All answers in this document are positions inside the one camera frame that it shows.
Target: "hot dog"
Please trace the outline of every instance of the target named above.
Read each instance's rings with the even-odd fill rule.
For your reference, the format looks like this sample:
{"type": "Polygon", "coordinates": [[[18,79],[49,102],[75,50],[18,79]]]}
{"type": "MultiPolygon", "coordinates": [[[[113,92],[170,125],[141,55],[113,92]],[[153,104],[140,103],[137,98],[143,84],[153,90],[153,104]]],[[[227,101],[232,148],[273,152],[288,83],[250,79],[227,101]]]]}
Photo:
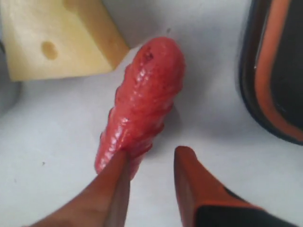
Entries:
{"type": "Polygon", "coordinates": [[[97,173],[121,151],[128,153],[131,178],[135,176],[153,139],[164,128],[164,118],[183,87],[184,72],[184,56],[172,39],[154,38],[139,50],[125,69],[115,105],[100,136],[97,173]]]}

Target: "white surface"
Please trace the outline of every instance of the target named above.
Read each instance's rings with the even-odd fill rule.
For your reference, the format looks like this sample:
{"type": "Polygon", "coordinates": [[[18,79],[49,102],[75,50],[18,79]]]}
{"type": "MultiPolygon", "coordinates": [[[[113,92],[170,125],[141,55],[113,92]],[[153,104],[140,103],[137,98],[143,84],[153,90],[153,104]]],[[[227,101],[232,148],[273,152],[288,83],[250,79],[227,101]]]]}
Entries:
{"type": "MultiPolygon", "coordinates": [[[[178,41],[187,59],[176,109],[132,181],[127,227],[181,226],[173,183],[178,145],[195,149],[235,193],[303,225],[302,147],[257,125],[235,89],[249,2],[106,0],[132,46],[170,28],[168,36],[178,41]]],[[[135,51],[107,76],[24,84],[20,101],[0,118],[2,227],[42,218],[95,177],[99,135],[135,51]]]]}

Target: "plastic container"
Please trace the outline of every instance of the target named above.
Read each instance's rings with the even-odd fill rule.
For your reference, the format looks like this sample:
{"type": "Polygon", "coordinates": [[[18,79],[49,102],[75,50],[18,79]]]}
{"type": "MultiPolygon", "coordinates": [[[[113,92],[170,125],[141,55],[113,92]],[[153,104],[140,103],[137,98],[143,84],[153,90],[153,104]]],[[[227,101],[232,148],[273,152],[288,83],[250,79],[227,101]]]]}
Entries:
{"type": "Polygon", "coordinates": [[[239,85],[251,116],[270,133],[303,144],[303,1],[253,0],[239,85]]]}

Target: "cheese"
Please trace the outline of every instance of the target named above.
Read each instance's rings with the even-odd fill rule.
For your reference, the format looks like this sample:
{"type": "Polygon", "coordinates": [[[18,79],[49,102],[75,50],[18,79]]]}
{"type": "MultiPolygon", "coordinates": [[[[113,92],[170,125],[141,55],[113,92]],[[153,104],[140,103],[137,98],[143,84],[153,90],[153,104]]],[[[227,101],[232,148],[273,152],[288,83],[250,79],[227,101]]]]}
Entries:
{"type": "Polygon", "coordinates": [[[128,53],[100,0],[1,0],[13,81],[107,73],[128,53]]]}

